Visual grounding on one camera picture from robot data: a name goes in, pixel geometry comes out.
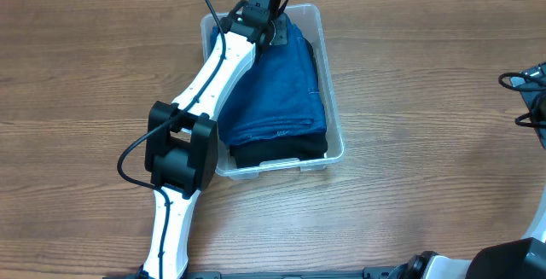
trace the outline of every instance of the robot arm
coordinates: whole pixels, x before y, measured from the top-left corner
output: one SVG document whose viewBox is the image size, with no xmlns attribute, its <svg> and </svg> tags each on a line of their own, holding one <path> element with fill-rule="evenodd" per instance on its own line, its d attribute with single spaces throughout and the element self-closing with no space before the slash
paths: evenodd
<svg viewBox="0 0 546 279">
<path fill-rule="evenodd" d="M 152 107 L 148 131 L 160 127 L 167 120 L 176 121 L 171 127 L 150 136 L 146 144 L 146 170 L 152 172 L 152 183 L 161 187 L 170 204 L 168 212 L 164 196 L 155 192 L 154 232 L 140 276 L 178 279 L 186 271 L 189 226 L 195 202 L 210 183 L 218 162 L 216 119 L 237 82 L 267 49 L 276 34 L 271 22 L 284 8 L 279 9 L 280 2 L 239 2 L 222 22 L 225 55 L 215 75 L 212 76 L 223 55 L 221 35 L 218 35 L 210 57 L 189 87 L 171 105 L 156 102 Z M 243 6 L 242 14 L 237 14 L 236 11 Z M 198 101 L 190 105 L 195 98 Z M 179 109 L 187 107 L 188 111 Z M 171 137 L 171 131 L 180 130 L 191 133 L 190 142 Z M 167 213 L 168 225 L 160 253 Z"/>
</svg>

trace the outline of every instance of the folded clothing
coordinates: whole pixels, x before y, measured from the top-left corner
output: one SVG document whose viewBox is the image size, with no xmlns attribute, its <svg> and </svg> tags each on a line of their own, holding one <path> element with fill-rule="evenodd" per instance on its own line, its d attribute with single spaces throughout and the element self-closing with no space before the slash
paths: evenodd
<svg viewBox="0 0 546 279">
<path fill-rule="evenodd" d="M 218 31 L 213 31 L 213 42 L 216 35 Z M 302 32 L 289 19 L 287 37 L 287 44 L 269 47 L 224 104 L 218 116 L 218 134 L 230 148 L 326 132 L 312 55 Z"/>
<path fill-rule="evenodd" d="M 265 139 L 229 148 L 239 168 L 259 166 L 260 163 L 268 160 L 319 159 L 326 151 L 328 151 L 328 143 L 324 133 Z"/>
</svg>

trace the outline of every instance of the white robot part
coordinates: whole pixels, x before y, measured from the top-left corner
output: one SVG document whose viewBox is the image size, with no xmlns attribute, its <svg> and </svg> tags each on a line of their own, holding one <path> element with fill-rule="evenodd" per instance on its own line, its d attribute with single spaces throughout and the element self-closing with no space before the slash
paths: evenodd
<svg viewBox="0 0 546 279">
<path fill-rule="evenodd" d="M 434 256 L 428 262 L 422 279 L 465 279 L 471 260 Z"/>
<path fill-rule="evenodd" d="M 222 110 L 229 94 L 241 77 L 254 64 L 256 57 L 256 44 L 251 44 L 247 38 L 233 32 L 225 35 L 226 50 L 222 66 L 216 73 L 214 79 L 199 98 L 199 101 L 189 109 L 189 113 L 196 116 L 206 113 L 210 120 L 216 120 Z M 199 71 L 194 81 L 180 96 L 172 102 L 178 103 L 179 108 L 185 108 L 195 97 L 197 92 L 210 78 L 214 68 L 222 55 L 222 39 L 218 35 L 216 44 L 205 65 Z"/>
<path fill-rule="evenodd" d="M 252 67 L 256 57 L 256 44 L 251 44 L 246 37 L 228 32 L 225 35 L 226 51 L 222 66 L 206 87 L 199 101 L 194 104 L 189 113 L 199 116 L 202 113 L 216 120 L 222 106 L 241 77 Z M 217 37 L 211 56 L 206 61 L 194 81 L 180 96 L 172 102 L 179 108 L 185 108 L 194 99 L 201 87 L 211 77 L 222 55 L 222 38 Z M 197 190 L 189 199 L 184 199 L 182 193 L 169 187 L 162 187 L 171 200 L 169 224 L 163 244 L 163 273 L 167 279 L 180 278 L 188 267 L 188 237 L 195 202 L 200 194 Z M 152 244 L 143 270 L 153 278 L 160 278 L 159 250 L 160 240 L 165 224 L 165 198 L 155 191 L 155 220 Z"/>
<path fill-rule="evenodd" d="M 200 191 L 184 199 L 182 193 L 162 187 L 171 201 L 169 224 L 163 244 L 163 278 L 180 278 L 188 267 L 188 236 L 195 202 Z M 159 250 L 163 225 L 165 224 L 165 198 L 159 192 L 155 194 L 155 220 L 152 245 L 143 269 L 153 278 L 160 278 Z"/>
</svg>

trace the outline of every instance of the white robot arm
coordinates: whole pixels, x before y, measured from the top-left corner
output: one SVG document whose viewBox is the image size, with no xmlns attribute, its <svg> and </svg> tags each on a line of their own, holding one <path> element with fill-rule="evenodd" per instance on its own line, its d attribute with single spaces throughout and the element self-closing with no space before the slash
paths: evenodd
<svg viewBox="0 0 546 279">
<path fill-rule="evenodd" d="M 189 109 L 189 113 L 196 116 L 206 113 L 210 120 L 214 121 L 218 117 L 218 113 L 235 84 L 250 69 L 256 57 L 256 44 L 248 42 L 246 37 L 228 32 L 225 34 L 225 40 L 226 54 L 222 66 L 205 89 L 205 92 L 200 97 L 200 101 Z M 180 96 L 177 96 L 173 100 L 173 103 L 178 104 L 181 108 L 185 108 L 192 101 L 198 90 L 210 78 L 214 67 L 221 58 L 221 54 L 222 39 L 218 35 L 211 56 L 194 81 Z M 174 188 L 163 186 L 162 189 L 167 193 L 171 201 L 169 224 L 163 248 L 163 277 L 178 279 L 182 277 L 188 266 L 187 245 L 189 225 L 200 191 L 196 190 L 188 199 L 184 199 L 182 193 Z M 160 277 L 159 250 L 160 238 L 165 223 L 165 203 L 165 198 L 160 193 L 155 192 L 154 233 L 152 235 L 152 245 L 148 259 L 143 267 L 148 275 L 153 278 Z"/>
</svg>

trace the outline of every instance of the plastic container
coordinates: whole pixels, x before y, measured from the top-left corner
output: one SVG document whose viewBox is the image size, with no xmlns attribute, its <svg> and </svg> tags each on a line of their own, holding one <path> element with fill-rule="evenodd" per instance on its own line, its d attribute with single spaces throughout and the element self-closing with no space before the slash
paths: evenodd
<svg viewBox="0 0 546 279">
<path fill-rule="evenodd" d="M 313 46 L 315 58 L 317 60 L 318 87 L 322 104 L 324 105 L 328 141 L 328 151 L 324 158 L 315 160 L 272 160 L 262 162 L 259 166 L 237 168 L 235 159 L 229 155 L 229 150 L 224 143 L 218 141 L 218 165 L 216 173 L 223 177 L 230 177 L 234 180 L 255 178 L 262 171 L 272 171 L 299 167 L 301 171 L 313 171 L 326 168 L 327 165 L 339 162 L 345 154 L 345 143 L 341 134 L 340 116 L 335 101 L 334 86 L 330 77 L 330 68 L 328 66 L 328 57 L 326 56 L 326 46 L 324 45 L 324 36 L 322 34 L 321 15 L 317 6 L 312 4 L 301 4 L 288 6 L 285 13 L 290 20 L 298 26 L 304 34 L 304 37 Z M 219 18 L 225 17 L 227 13 L 218 14 Z M 216 26 L 212 15 L 207 15 L 201 21 L 201 36 L 203 41 L 203 58 L 206 61 L 211 53 L 211 32 Z"/>
</svg>

